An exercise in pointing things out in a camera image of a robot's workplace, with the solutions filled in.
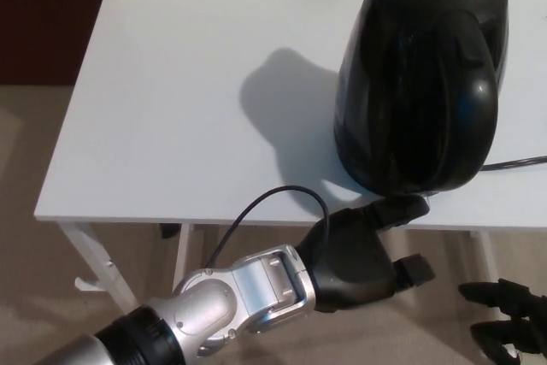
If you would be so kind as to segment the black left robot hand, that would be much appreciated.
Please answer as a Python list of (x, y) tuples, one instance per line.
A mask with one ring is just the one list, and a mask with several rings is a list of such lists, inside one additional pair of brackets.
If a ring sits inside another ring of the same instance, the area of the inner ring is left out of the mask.
[(379, 238), (429, 210), (420, 195), (394, 196), (341, 209), (315, 223), (296, 247), (314, 287), (315, 310), (358, 309), (433, 280), (423, 255), (393, 261)]

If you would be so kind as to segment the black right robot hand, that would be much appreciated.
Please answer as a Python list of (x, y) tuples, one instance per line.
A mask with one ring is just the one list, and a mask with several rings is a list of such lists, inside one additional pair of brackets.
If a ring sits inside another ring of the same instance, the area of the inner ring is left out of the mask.
[(498, 308), (507, 320), (475, 323), (470, 333), (475, 344), (495, 364), (520, 364), (506, 346), (519, 352), (546, 355), (546, 297), (529, 288), (504, 279), (496, 282), (469, 282), (458, 286), (469, 302)]

